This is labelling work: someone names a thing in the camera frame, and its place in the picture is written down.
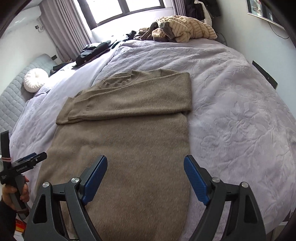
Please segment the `lavender embossed bed quilt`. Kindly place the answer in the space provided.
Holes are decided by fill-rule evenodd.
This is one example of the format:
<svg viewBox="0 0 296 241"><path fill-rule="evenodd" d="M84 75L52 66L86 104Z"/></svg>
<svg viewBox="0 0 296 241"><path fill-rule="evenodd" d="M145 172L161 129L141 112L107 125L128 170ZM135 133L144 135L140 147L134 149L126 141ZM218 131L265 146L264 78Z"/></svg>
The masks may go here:
<svg viewBox="0 0 296 241"><path fill-rule="evenodd" d="M49 149L68 97L117 73L171 69L191 77L190 152L223 181L250 184L266 232L295 208L295 118L239 52L207 39L127 41L78 70L54 74L47 95L27 103L11 134L11 155Z"/></svg>

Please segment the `cream striped clothes pile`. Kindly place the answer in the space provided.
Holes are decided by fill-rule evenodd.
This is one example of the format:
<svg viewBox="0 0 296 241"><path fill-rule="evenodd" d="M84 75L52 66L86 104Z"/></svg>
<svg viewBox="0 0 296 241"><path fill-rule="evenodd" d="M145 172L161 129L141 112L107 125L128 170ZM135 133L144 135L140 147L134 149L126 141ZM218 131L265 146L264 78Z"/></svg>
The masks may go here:
<svg viewBox="0 0 296 241"><path fill-rule="evenodd" d="M200 20L187 16L165 16L140 29L134 36L136 40L155 42L187 43L191 39L217 39L214 29Z"/></svg>

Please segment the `right grey curtain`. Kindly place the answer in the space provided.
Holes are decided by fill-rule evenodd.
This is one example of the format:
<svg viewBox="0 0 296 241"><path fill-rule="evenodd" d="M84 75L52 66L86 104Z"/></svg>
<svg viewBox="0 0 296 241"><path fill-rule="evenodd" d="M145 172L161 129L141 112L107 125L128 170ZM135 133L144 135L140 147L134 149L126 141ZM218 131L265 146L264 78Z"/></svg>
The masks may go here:
<svg viewBox="0 0 296 241"><path fill-rule="evenodd" d="M173 10L175 15L186 15L186 9L185 9L185 2L184 0L172 0Z"/></svg>

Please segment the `black bed footboard edge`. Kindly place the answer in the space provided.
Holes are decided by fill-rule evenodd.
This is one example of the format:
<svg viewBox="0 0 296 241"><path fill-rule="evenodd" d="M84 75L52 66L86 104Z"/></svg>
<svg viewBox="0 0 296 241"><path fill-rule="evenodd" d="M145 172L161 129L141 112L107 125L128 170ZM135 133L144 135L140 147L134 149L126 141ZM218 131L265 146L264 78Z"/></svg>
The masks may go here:
<svg viewBox="0 0 296 241"><path fill-rule="evenodd" d="M276 80L268 73L266 72L258 63L256 63L254 60L252 61L253 66L266 78L266 80L269 82L269 84L276 89L278 86L278 83Z"/></svg>

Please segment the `black hanging jacket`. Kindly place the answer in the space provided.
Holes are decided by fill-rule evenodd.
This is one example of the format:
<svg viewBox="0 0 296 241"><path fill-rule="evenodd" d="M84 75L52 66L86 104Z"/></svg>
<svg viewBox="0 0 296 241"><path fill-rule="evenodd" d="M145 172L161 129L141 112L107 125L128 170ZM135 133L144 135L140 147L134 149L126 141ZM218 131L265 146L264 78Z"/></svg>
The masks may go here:
<svg viewBox="0 0 296 241"><path fill-rule="evenodd" d="M216 0L188 0L185 1L186 16L195 18L207 25L212 25L212 19L221 16Z"/></svg>

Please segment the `grey pleated curtain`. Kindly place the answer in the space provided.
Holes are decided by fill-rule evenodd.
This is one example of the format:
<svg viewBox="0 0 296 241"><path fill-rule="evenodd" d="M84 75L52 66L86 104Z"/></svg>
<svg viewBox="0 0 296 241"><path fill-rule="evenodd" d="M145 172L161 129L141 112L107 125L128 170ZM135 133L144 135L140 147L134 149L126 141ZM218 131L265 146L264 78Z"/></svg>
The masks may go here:
<svg viewBox="0 0 296 241"><path fill-rule="evenodd" d="M42 1L41 23L48 32L63 62L75 60L92 42L78 1Z"/></svg>

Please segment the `brown knit sweater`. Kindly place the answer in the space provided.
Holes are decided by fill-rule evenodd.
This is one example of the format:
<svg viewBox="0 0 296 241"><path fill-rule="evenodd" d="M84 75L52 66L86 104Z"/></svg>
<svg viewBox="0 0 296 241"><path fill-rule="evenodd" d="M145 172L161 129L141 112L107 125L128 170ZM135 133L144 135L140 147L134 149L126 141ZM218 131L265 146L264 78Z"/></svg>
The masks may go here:
<svg viewBox="0 0 296 241"><path fill-rule="evenodd" d="M65 102L37 187L79 176L100 155L108 167L87 212L103 240L177 240L190 184L187 72L131 71Z"/></svg>

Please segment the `black folded garment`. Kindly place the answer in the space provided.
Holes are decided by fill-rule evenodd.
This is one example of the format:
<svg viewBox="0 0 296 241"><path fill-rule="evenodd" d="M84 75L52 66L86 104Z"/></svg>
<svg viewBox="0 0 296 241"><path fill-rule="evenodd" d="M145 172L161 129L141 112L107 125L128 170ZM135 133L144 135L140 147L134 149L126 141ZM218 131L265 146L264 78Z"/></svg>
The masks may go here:
<svg viewBox="0 0 296 241"><path fill-rule="evenodd" d="M97 42L86 45L76 58L76 64L74 67L79 68L100 57L102 54L107 53L114 43L115 42L108 40L106 42Z"/></svg>

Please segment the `white round pillow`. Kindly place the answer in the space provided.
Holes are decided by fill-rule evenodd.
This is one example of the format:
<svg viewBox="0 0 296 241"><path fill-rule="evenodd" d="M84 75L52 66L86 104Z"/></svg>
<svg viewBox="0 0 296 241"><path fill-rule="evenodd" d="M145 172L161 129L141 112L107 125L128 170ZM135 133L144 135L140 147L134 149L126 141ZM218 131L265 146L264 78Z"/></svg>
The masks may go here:
<svg viewBox="0 0 296 241"><path fill-rule="evenodd" d="M23 86L29 93L36 93L48 81L48 73L41 68L34 68L27 72L23 78Z"/></svg>

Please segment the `wall mounted television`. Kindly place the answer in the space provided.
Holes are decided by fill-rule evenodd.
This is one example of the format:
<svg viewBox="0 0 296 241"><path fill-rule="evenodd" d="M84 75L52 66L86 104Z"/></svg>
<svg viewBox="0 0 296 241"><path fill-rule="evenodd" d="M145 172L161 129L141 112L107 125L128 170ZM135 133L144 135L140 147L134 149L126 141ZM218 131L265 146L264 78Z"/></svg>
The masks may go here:
<svg viewBox="0 0 296 241"><path fill-rule="evenodd" d="M246 0L246 3L249 15L261 18L284 29L272 11L260 0Z"/></svg>

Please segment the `grey quilted headboard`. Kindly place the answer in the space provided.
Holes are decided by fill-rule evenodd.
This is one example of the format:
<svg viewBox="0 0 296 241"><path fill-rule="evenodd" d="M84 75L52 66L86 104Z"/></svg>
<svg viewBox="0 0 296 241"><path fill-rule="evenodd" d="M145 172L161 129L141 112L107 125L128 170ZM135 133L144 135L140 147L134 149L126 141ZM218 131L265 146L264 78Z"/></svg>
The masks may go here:
<svg viewBox="0 0 296 241"><path fill-rule="evenodd" d="M50 73L55 65L56 62L49 55L42 54L26 66L5 88L0 99L1 132L9 131L11 133L13 131L26 102L34 96L23 87L23 78L27 72L34 68L41 68Z"/></svg>

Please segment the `dark framed window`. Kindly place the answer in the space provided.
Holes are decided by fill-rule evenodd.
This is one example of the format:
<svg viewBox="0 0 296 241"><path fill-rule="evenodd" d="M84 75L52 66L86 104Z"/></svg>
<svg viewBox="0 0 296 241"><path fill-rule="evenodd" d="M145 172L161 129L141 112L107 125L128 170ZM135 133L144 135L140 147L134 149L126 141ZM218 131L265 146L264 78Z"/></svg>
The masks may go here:
<svg viewBox="0 0 296 241"><path fill-rule="evenodd" d="M165 8L159 0L78 0L78 4L90 29L123 16Z"/></svg>

